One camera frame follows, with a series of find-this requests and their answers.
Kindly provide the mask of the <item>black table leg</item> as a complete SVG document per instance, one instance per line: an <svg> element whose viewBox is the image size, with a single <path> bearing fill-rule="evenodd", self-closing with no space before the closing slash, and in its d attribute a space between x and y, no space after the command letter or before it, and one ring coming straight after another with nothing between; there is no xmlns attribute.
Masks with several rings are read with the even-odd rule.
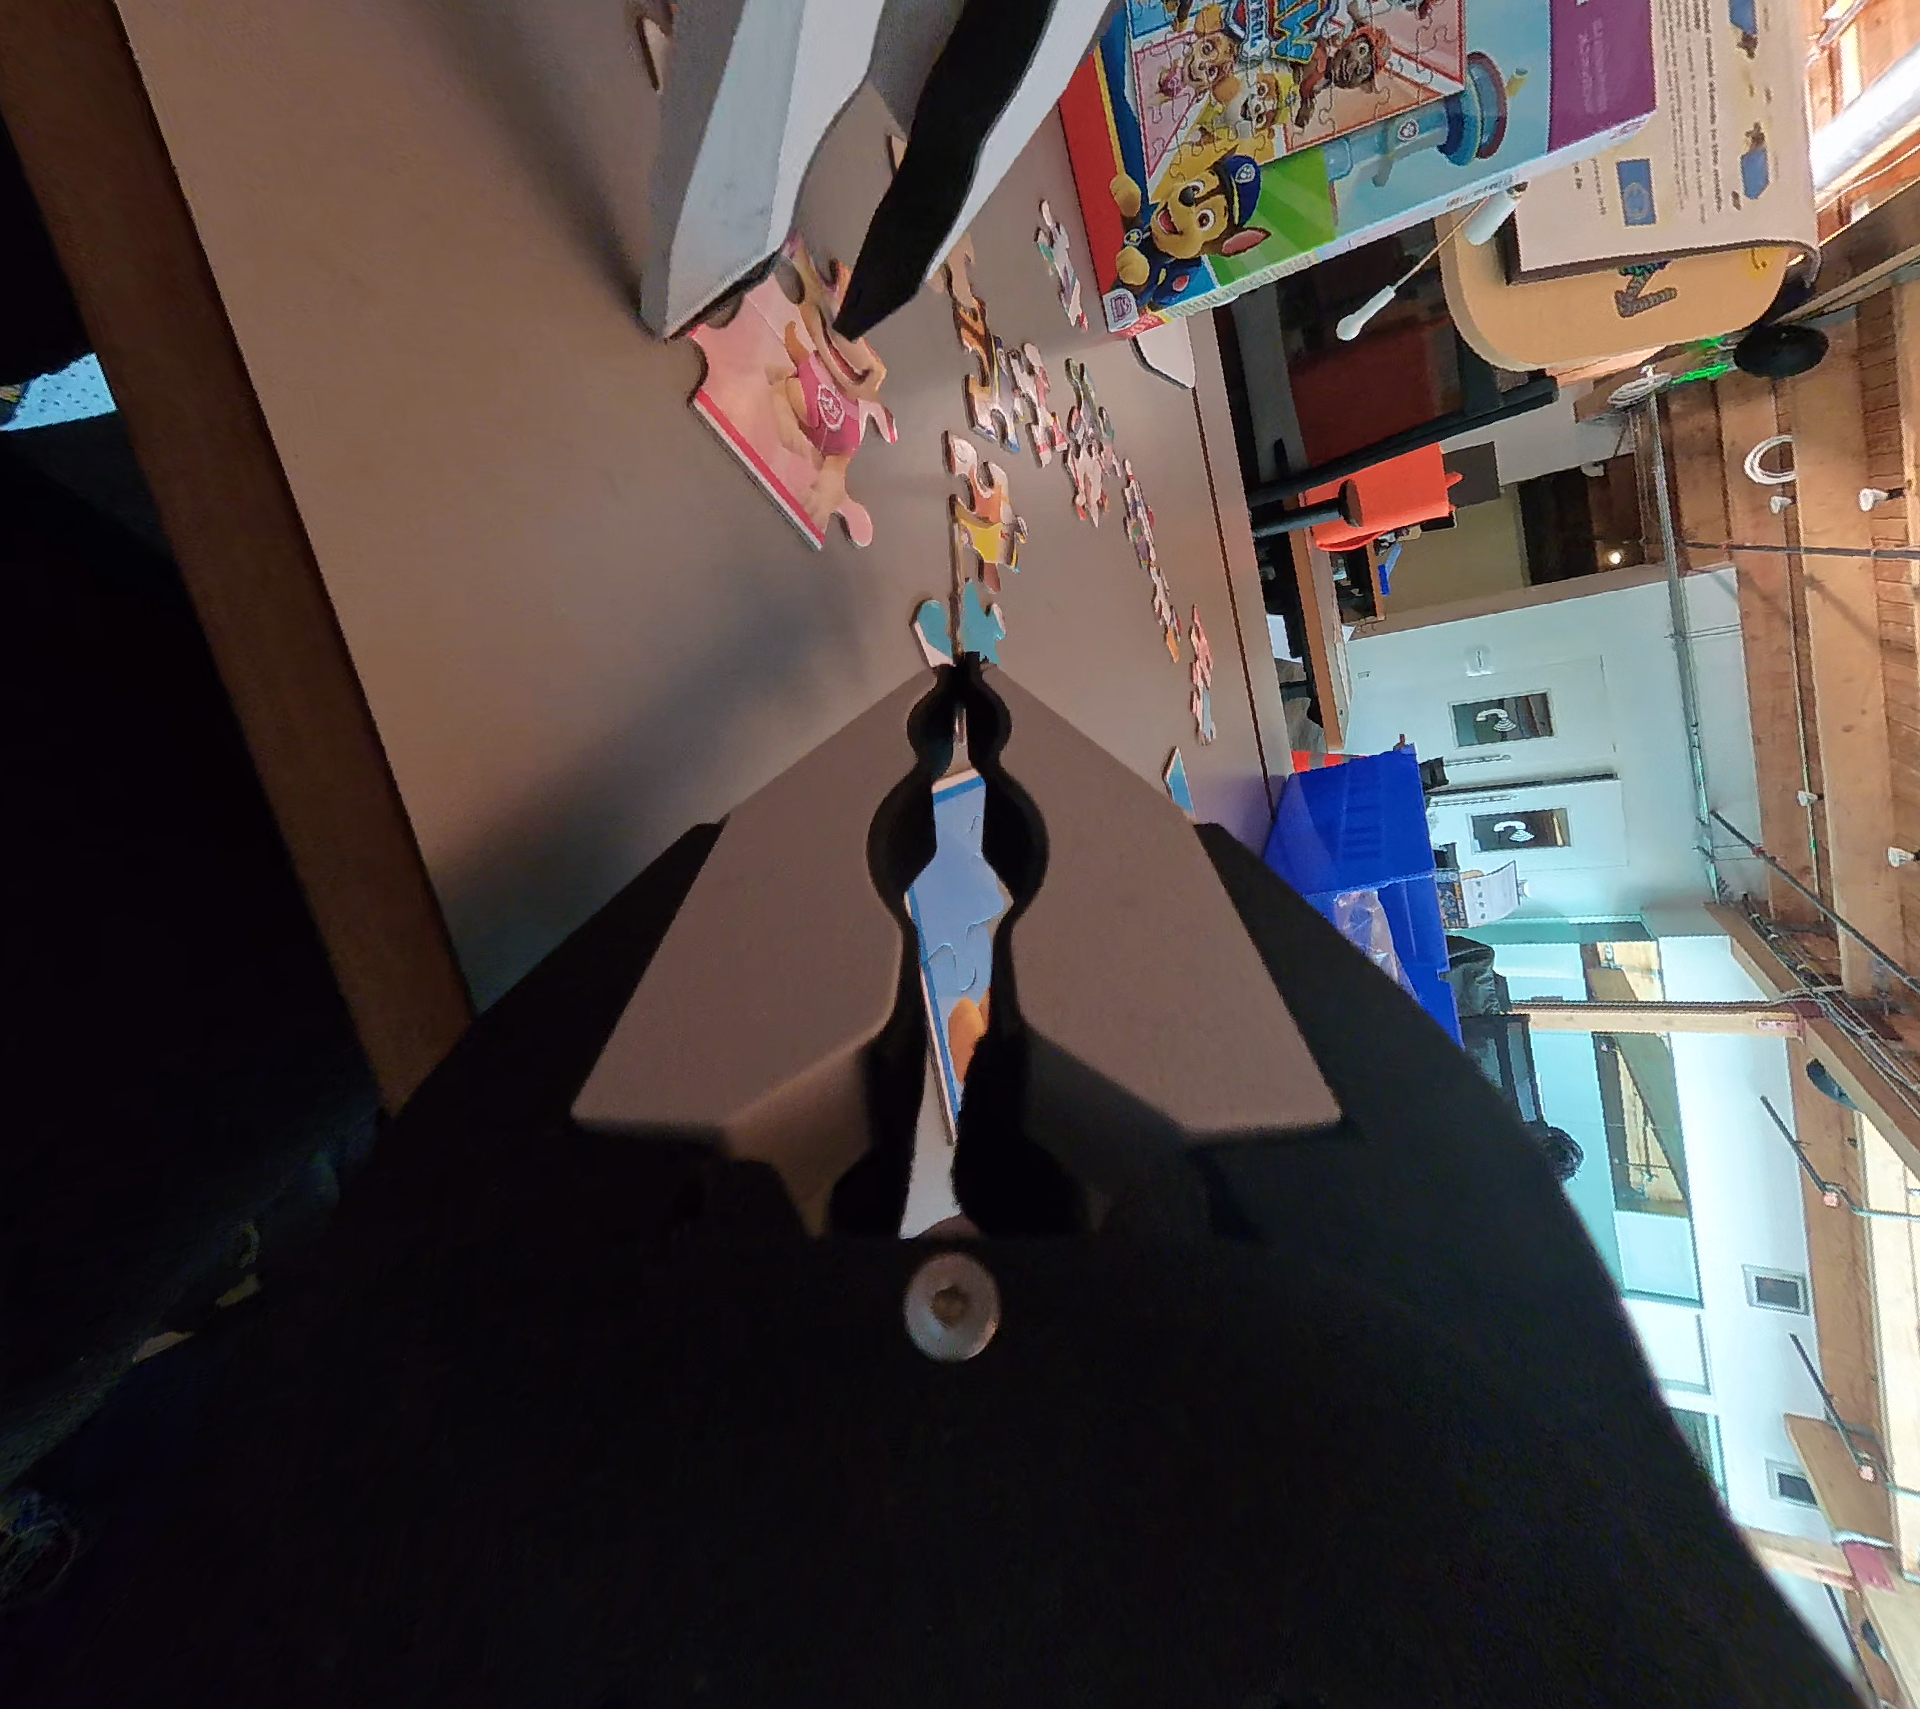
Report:
<svg viewBox="0 0 1920 1709"><path fill-rule="evenodd" d="M1410 423L1410 429L1395 429L1366 447L1343 447L1322 466L1301 466L1301 473L1285 473L1262 484L1251 490L1251 529L1256 538L1273 538L1273 532L1293 532L1293 529L1316 529L1316 523L1348 523L1348 515L1338 502L1304 502L1312 490L1322 484L1343 484L1348 478L1371 473L1371 466L1385 466L1385 462L1401 462L1401 456L1418 456L1418 447L1437 447L1445 437L1459 437L1459 432L1482 432L1482 429L1498 429L1505 417L1526 417L1545 402L1559 402L1559 381L1553 378L1527 378L1519 381L1513 390L1500 390L1492 406L1466 406L1466 411L1445 411L1445 417L1427 417L1427 423Z"/></svg>

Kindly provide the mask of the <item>blue plastic bin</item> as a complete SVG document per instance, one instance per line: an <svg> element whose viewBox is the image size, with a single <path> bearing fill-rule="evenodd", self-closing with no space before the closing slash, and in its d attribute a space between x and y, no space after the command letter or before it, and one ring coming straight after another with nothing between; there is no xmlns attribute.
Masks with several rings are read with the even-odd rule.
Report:
<svg viewBox="0 0 1920 1709"><path fill-rule="evenodd" d="M1459 1042L1427 795L1410 744L1297 772L1278 795L1262 868Z"/></svg>

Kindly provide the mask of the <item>green purple puzzle piece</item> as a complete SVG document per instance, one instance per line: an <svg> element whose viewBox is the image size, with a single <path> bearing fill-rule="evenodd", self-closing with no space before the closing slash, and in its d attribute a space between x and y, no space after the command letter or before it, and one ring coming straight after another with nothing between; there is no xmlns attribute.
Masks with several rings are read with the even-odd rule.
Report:
<svg viewBox="0 0 1920 1709"><path fill-rule="evenodd" d="M1070 499L1074 515L1099 529L1099 517L1109 515L1114 429L1092 381L1092 367L1070 356L1061 372L1070 372L1070 446L1061 446Z"/></svg>

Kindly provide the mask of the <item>grey desk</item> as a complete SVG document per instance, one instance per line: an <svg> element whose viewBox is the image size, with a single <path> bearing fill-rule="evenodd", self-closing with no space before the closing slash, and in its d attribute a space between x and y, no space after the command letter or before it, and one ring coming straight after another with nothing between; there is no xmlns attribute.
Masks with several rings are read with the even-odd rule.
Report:
<svg viewBox="0 0 1920 1709"><path fill-rule="evenodd" d="M873 538L802 544L637 317L637 0L110 0L406 811L415 1091L686 827L925 670L970 356L889 328Z"/></svg>

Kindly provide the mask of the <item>white purple red knob puzzle piece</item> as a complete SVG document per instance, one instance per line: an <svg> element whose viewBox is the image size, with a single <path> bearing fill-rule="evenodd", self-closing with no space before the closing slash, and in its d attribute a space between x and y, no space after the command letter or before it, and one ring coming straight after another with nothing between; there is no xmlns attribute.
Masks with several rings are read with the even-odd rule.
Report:
<svg viewBox="0 0 1920 1709"><path fill-rule="evenodd" d="M1052 218L1052 207L1041 203L1038 207L1038 253L1041 253L1041 271L1058 290L1058 306L1070 317L1074 331L1092 331L1092 306L1085 306L1085 286L1081 286L1081 271L1074 271L1074 253L1070 253L1070 228Z"/></svg>

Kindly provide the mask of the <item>teal green corner puzzle piece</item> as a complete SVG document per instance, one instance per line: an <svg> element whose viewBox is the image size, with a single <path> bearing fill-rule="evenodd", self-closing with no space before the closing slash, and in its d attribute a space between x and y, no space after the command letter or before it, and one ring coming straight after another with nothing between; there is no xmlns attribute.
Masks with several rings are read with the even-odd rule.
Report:
<svg viewBox="0 0 1920 1709"><path fill-rule="evenodd" d="M955 597L925 597L910 617L910 637L913 637L925 665L952 665L965 654L999 665L1007 614L970 579L955 587Z"/></svg>

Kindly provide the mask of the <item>yellow helmet dog puzzle piece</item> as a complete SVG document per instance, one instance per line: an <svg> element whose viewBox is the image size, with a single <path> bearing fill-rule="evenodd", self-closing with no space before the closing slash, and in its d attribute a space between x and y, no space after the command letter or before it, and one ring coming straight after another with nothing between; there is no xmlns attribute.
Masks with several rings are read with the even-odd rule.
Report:
<svg viewBox="0 0 1920 1709"><path fill-rule="evenodd" d="M986 601L1007 590L1007 579L1020 573L1027 517L1012 502L1012 473L986 456L965 432L941 432L949 478L952 478L952 544L975 573Z"/></svg>

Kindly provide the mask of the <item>white dog red striped puzzle piece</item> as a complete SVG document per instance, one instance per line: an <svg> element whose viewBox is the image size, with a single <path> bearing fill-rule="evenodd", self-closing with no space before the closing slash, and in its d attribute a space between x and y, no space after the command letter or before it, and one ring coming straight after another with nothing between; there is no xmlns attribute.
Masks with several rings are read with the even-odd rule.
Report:
<svg viewBox="0 0 1920 1709"><path fill-rule="evenodd" d="M1038 342L992 338L992 351L999 351L999 378L1007 378L1012 423L1020 432L1020 447L1032 447L1038 466L1052 466L1061 429L1052 411L1050 367L1041 367Z"/></svg>

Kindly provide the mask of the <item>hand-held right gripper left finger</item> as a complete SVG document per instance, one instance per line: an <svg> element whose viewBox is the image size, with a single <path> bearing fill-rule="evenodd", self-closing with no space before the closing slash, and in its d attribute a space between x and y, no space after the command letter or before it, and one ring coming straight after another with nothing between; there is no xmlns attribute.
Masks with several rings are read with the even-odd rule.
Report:
<svg viewBox="0 0 1920 1709"><path fill-rule="evenodd" d="M807 1233L899 1237L925 1019L873 1063L907 990L882 811L929 777L955 670L913 670L746 795L637 980L570 1122L766 1164Z"/></svg>

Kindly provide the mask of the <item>white cabinet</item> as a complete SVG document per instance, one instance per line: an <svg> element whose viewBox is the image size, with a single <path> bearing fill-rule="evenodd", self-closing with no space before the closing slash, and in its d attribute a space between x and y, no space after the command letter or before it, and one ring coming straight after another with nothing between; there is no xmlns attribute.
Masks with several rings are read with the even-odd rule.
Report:
<svg viewBox="0 0 1920 1709"><path fill-rule="evenodd" d="M1735 573L1625 581L1348 642L1348 752L1445 762L1427 837L1513 871L1500 932L1713 935L1759 888Z"/></svg>

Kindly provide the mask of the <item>light blue sky puzzle section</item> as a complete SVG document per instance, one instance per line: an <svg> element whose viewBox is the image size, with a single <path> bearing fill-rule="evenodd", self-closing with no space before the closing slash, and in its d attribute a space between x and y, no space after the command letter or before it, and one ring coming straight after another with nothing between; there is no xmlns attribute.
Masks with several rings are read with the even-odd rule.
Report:
<svg viewBox="0 0 1920 1709"><path fill-rule="evenodd" d="M925 1051L949 1136L955 1136L975 1048L988 1029L992 932L1012 905L1012 888L986 858L986 805L988 786L980 772L934 777L934 850L907 888L918 949Z"/></svg>

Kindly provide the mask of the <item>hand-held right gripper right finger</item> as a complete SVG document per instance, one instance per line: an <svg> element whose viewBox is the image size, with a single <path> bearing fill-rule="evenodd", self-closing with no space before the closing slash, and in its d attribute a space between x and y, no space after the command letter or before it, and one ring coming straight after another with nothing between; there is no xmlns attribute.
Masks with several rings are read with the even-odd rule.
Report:
<svg viewBox="0 0 1920 1709"><path fill-rule="evenodd" d="M1085 1233L1198 1152L1312 1136L1343 1104L1201 831L992 665L955 665L1007 888L955 1118L986 1233Z"/></svg>

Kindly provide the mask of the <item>orange chair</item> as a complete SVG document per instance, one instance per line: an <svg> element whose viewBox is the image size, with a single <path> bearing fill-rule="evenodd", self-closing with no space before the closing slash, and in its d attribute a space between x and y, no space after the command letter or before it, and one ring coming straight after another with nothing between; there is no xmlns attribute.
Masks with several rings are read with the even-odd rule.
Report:
<svg viewBox="0 0 1920 1709"><path fill-rule="evenodd" d="M1334 517L1312 523L1304 538L1326 557L1381 544L1385 532L1447 523L1456 490L1466 484L1459 466L1427 446L1366 466L1343 481L1322 481L1301 490L1297 508L1334 508Z"/></svg>

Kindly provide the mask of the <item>pink dog puzzle piece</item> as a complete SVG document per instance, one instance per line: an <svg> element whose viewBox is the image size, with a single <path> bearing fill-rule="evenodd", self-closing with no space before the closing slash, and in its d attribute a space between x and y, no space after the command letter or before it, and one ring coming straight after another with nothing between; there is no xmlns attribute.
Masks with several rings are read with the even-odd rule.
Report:
<svg viewBox="0 0 1920 1709"><path fill-rule="evenodd" d="M867 446L899 446L878 351L840 331L847 286L840 260L818 260L802 233L789 233L766 273L686 328L706 360L691 411L807 550L833 538L833 523L847 544L873 544L873 515L851 499L851 462Z"/></svg>

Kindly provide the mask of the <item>colourful puzzle box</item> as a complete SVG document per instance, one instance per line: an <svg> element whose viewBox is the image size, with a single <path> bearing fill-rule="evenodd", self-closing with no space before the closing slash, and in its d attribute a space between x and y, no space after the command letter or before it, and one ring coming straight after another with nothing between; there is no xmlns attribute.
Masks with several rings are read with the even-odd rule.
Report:
<svg viewBox="0 0 1920 1709"><path fill-rule="evenodd" d="M1147 331L1447 210L1513 279L1815 242L1798 0L1123 0L1061 94Z"/></svg>

